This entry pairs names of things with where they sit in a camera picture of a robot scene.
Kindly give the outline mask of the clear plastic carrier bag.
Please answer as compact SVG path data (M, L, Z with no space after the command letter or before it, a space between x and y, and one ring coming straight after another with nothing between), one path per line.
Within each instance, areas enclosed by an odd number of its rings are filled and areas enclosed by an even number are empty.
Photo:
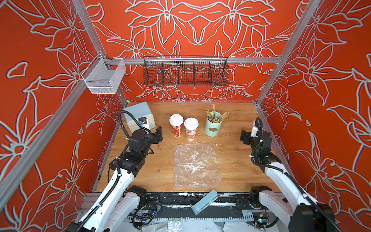
M174 185L209 188L221 182L215 148L204 143L174 147Z

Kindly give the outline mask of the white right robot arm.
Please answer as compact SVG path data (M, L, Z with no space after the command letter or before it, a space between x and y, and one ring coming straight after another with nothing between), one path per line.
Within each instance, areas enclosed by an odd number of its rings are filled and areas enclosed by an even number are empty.
M256 227L267 229L281 221L290 232L339 232L332 208L312 197L289 174L281 160L271 151L271 134L256 118L251 132L241 131L240 141L252 149L251 162L258 166L284 195L279 198L267 186L254 186L249 203L253 208L264 207L275 215L272 223L256 222Z

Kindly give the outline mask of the red milk tea cup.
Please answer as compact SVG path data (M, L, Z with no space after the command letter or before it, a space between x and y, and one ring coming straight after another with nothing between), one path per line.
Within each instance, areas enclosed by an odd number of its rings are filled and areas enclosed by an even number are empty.
M173 114L169 119L175 137L181 137L184 118L180 114Z
M188 141L193 141L196 138L197 128L199 127L199 122L195 118L187 118L184 121L184 127L186 131L186 138Z

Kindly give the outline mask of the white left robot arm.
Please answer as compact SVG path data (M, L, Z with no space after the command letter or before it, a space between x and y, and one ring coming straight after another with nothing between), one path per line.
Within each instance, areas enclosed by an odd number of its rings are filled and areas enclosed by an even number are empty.
M122 114L135 118L126 110L118 113L119 123L128 143L122 153L110 163L110 168L114 170L113 176L79 222L68 225L68 232L113 232L146 200L146 190L131 186L131 183L145 164L146 157L154 153L151 146L162 142L162 128L158 127L156 132L151 132L138 123L139 129L129 134L123 124Z

